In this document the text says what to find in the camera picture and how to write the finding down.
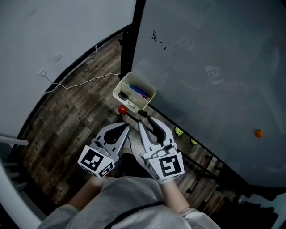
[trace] gray sleeve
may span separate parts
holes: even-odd
[[[63,205],[54,210],[37,229],[64,229],[78,212],[78,209],[69,204]]]
[[[193,229],[220,229],[220,227],[205,213],[194,208],[187,208],[180,212]]]

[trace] white storage bin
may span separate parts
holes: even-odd
[[[149,99],[143,98],[130,86],[136,87],[143,91]],[[120,93],[124,93],[127,96],[127,100],[123,100],[119,97]],[[119,82],[113,91],[113,96],[119,100],[129,110],[137,113],[138,110],[144,110],[148,103],[153,99],[156,94],[156,89],[139,78],[133,72],[127,73],[126,76]]]

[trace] red ball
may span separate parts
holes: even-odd
[[[124,105],[120,105],[120,106],[118,107],[118,112],[119,112],[120,114],[125,114],[125,113],[127,112],[127,107],[124,106]]]

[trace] black strap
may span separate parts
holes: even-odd
[[[165,205],[164,201],[160,201],[160,202],[156,202],[156,203],[152,203],[152,204],[147,204],[138,208],[134,208],[131,209],[125,213],[122,213],[121,215],[119,215],[118,217],[115,218],[115,220],[113,220],[110,224],[108,224],[104,229],[110,229],[114,224],[120,222],[121,220],[125,219],[127,216],[132,215],[133,213],[140,211],[144,208],[149,208],[149,207],[154,207],[154,206],[158,206],[158,205]]]

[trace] white cable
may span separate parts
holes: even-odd
[[[82,84],[88,83],[88,82],[90,82],[90,81],[92,81],[92,80],[94,80],[94,79],[103,78],[103,77],[108,76],[108,75],[115,75],[115,76],[117,76],[117,75],[120,75],[120,73],[119,73],[119,74],[108,73],[107,75],[104,75],[104,76],[101,76],[101,77],[95,77],[95,78],[92,78],[91,80],[85,81],[85,82],[83,82],[83,83],[81,83],[81,84],[73,85],[73,86],[68,87],[68,88],[66,88],[66,87],[65,87],[64,85],[62,85],[62,84],[53,83],[46,75],[43,75],[43,76],[44,76],[51,84],[60,85],[60,86],[62,86],[62,87],[65,88],[65,89],[70,89],[70,88],[73,88],[73,87],[81,86]],[[55,89],[56,89],[56,88],[54,88],[54,89],[51,90],[51,91],[45,92],[44,95],[47,94],[47,93],[53,92]]]

